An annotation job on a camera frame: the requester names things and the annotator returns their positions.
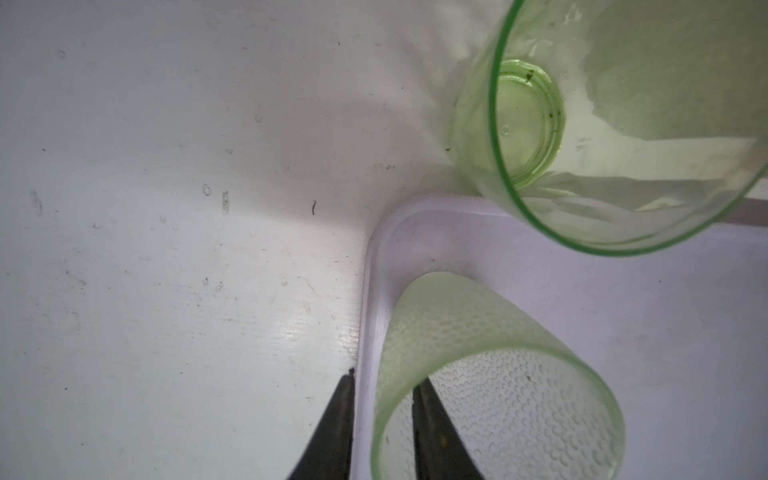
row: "cup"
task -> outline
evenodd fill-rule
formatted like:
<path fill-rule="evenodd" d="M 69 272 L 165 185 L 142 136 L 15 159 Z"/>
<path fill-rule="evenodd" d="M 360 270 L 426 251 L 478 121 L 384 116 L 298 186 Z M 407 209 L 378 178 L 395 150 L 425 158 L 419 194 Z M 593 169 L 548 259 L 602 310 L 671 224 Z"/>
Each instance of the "cup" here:
<path fill-rule="evenodd" d="M 417 478 L 411 391 L 426 378 L 486 480 L 616 476 L 624 419 L 600 376 L 502 296 L 463 276 L 430 273 L 408 286 L 387 329 L 375 480 Z"/>
<path fill-rule="evenodd" d="M 449 154 L 571 248 L 670 246 L 768 169 L 765 25 L 755 0 L 516 0 L 458 94 Z"/>

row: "white tray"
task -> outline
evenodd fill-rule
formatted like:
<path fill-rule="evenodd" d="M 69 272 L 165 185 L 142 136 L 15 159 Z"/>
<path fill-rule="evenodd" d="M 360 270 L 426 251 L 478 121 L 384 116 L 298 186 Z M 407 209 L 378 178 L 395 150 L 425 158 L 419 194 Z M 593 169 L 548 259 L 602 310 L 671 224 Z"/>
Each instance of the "white tray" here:
<path fill-rule="evenodd" d="M 768 472 L 768 229 L 719 223 L 661 252 L 603 258 L 562 247 L 482 198 L 431 194 L 391 213 L 368 248 L 353 480 L 371 478 L 392 309 L 434 271 L 500 293 L 600 373 L 627 424 L 619 479 Z"/>

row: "table surface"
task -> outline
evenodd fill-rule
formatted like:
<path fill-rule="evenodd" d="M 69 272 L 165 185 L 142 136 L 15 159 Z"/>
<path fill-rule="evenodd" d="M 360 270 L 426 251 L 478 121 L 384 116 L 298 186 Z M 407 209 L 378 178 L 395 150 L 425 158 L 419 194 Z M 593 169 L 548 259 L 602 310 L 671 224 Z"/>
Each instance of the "table surface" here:
<path fill-rule="evenodd" d="M 0 477 L 287 475 L 506 6 L 3 0 Z"/>

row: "dimple pattern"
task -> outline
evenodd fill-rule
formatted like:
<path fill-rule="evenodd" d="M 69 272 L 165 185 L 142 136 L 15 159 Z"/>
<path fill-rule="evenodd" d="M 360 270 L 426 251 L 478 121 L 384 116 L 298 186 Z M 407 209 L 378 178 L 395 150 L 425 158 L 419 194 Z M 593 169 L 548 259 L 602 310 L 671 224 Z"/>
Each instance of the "dimple pattern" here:
<path fill-rule="evenodd" d="M 433 273 L 409 286 L 387 332 L 374 478 L 415 478 L 410 391 L 427 375 L 486 480 L 614 477 L 624 423 L 600 378 L 507 300 Z"/>

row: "black pointed object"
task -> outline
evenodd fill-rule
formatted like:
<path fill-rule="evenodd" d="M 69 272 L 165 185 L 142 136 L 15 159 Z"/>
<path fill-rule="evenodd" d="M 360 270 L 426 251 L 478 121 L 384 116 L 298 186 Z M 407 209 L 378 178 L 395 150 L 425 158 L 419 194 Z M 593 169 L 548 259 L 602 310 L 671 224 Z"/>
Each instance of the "black pointed object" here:
<path fill-rule="evenodd" d="M 310 443 L 288 480 L 347 480 L 352 455 L 355 369 L 339 380 Z"/>
<path fill-rule="evenodd" d="M 418 480 L 483 480 L 429 379 L 413 389 L 412 414 Z"/>

